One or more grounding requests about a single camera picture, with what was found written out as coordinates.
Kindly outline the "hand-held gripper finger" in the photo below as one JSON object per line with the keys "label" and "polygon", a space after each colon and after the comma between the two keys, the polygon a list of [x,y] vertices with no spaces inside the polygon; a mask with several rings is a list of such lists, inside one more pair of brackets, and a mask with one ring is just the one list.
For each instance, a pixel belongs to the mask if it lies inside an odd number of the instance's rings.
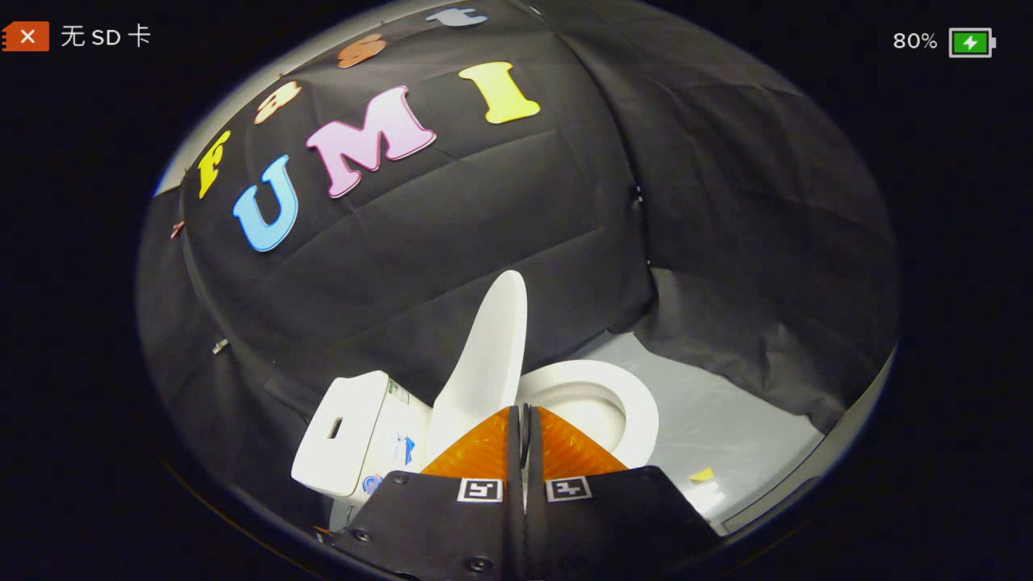
{"label": "hand-held gripper finger", "polygon": [[521,414],[492,412],[422,471],[395,470],[332,539],[383,580],[512,580]]}
{"label": "hand-held gripper finger", "polygon": [[528,580],[669,580],[721,537],[657,466],[624,467],[542,406],[521,409]]}

